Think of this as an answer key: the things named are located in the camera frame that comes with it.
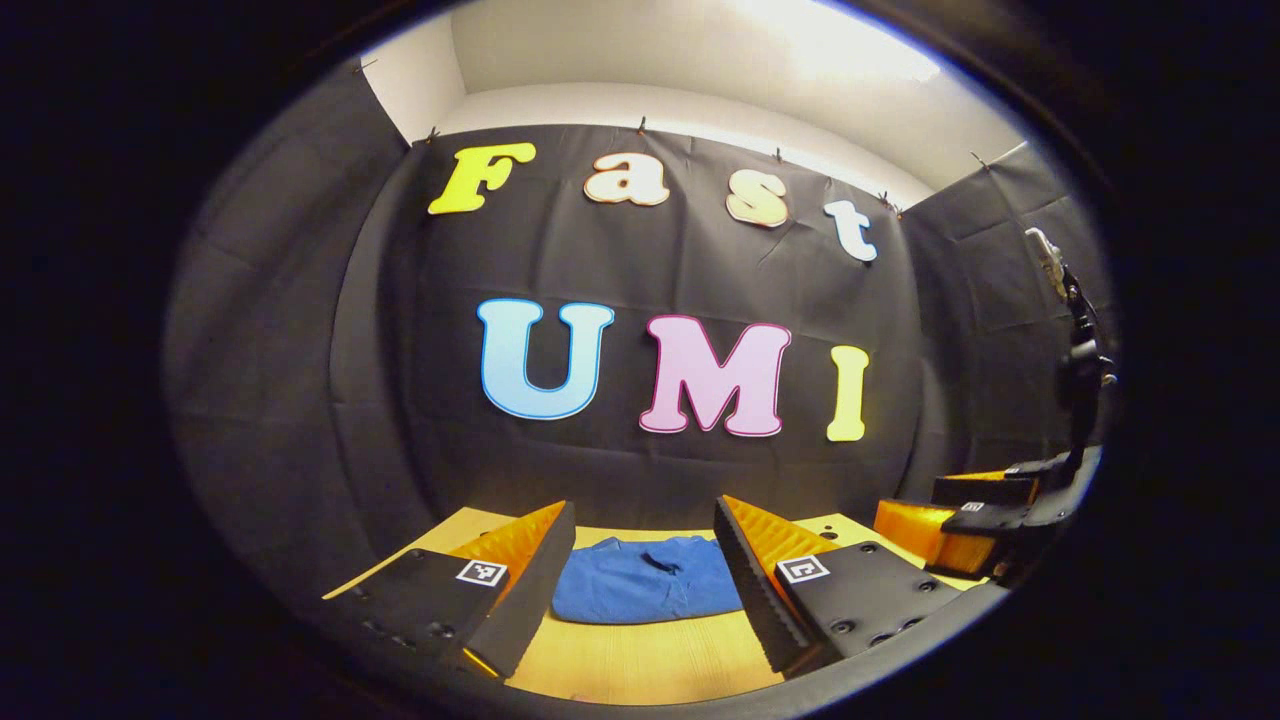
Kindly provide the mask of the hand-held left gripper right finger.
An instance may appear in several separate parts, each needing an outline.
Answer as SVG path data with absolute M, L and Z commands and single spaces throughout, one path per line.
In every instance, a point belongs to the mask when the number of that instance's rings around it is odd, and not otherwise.
M 961 594 L 879 542 L 837 544 L 727 495 L 713 529 L 751 629 L 787 679 L 873 650 Z

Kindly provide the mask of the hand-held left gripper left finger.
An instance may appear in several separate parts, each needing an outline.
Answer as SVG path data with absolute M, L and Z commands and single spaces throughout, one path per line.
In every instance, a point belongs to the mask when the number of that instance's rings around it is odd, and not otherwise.
M 549 612 L 575 539 L 575 506 L 559 501 L 453 550 L 410 546 L 326 594 L 326 625 L 406 678 L 504 682 Z

